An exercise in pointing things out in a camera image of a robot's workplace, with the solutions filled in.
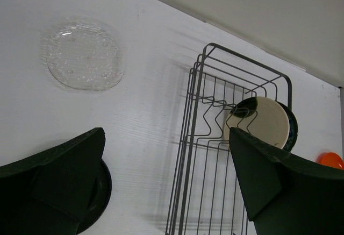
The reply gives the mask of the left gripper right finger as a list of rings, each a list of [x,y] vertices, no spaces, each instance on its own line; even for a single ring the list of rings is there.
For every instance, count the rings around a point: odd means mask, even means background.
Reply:
[[[257,234],[343,234],[343,171],[233,127],[230,150]]]

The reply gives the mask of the cream plate with flowers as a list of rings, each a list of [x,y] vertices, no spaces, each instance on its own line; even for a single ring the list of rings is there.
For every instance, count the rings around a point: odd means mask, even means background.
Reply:
[[[225,141],[229,140],[232,127],[280,149],[286,145],[290,130],[288,115],[282,106],[261,96],[244,99],[230,110],[223,127]]]

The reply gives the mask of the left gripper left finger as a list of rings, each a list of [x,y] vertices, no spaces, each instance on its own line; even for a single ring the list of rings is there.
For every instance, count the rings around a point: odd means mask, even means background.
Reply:
[[[1,167],[1,234],[76,234],[105,147],[94,128]]]

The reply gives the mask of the blue patterned plate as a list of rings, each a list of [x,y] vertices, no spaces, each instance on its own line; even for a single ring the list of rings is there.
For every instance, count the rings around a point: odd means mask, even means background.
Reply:
[[[283,150],[285,150],[287,152],[291,152],[291,150],[293,149],[293,147],[297,141],[297,138],[298,138],[297,119],[296,119],[295,115],[293,114],[293,112],[287,106],[285,106],[281,102],[278,102],[278,104],[283,108],[283,110],[287,114],[287,117],[289,120],[289,135],[288,135],[288,139],[287,139],[287,141],[283,147]]]

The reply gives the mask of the black plate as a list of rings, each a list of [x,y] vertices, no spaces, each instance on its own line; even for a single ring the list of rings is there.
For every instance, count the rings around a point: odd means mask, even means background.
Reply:
[[[112,193],[112,178],[104,160],[101,160],[95,179],[84,220],[79,224],[76,234],[94,225],[104,213]]]

